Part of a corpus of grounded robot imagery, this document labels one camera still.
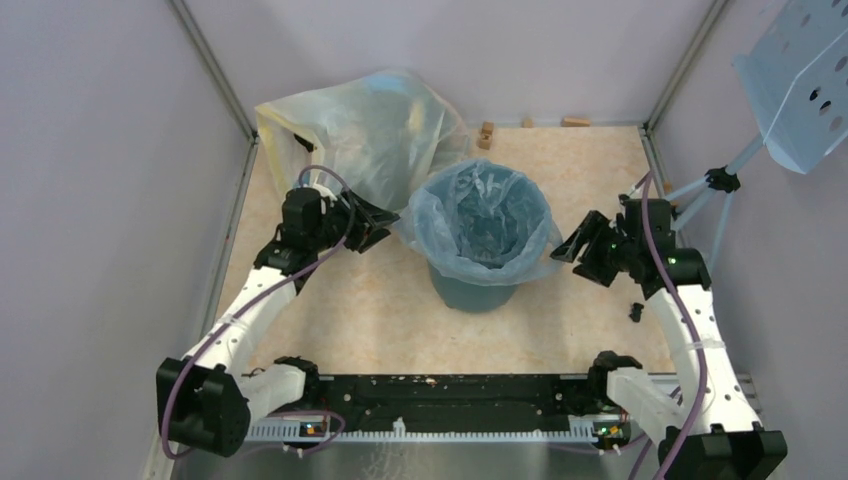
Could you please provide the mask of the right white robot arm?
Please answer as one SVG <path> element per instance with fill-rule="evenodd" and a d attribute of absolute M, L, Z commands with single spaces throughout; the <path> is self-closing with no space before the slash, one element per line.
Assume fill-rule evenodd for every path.
<path fill-rule="evenodd" d="M 586 397 L 600 412 L 622 408 L 656 446 L 659 479 L 766 479 L 786 458 L 783 433 L 767 429 L 729 359 L 702 254 L 678 246 L 673 207 L 624 198 L 614 219 L 591 210 L 551 254 L 574 274 L 608 287 L 620 273 L 657 314 L 679 396 L 662 391 L 631 356 L 600 352 Z"/>

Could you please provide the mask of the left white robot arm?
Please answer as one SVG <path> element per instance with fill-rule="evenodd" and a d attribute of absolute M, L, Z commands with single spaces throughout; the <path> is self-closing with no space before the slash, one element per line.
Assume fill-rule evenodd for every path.
<path fill-rule="evenodd" d="M 258 252 L 242 290 L 203 339 L 156 371 L 158 427 L 171 445 L 221 457 L 235 454 L 259 420 L 288 405 L 308 413 L 319 404 L 318 368 L 282 357 L 257 373 L 248 363 L 277 316 L 312 273 L 342 249 L 364 253 L 389 236 L 399 215 L 349 189 L 297 187 L 281 205 L 281 221 Z"/>

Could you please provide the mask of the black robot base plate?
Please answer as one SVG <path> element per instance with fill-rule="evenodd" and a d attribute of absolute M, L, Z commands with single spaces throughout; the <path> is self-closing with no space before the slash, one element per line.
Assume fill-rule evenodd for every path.
<path fill-rule="evenodd" d="M 321 376 L 286 408 L 334 412 L 348 432 L 397 420 L 412 433 L 564 432 L 575 418 L 624 417 L 585 376 L 560 374 Z"/>

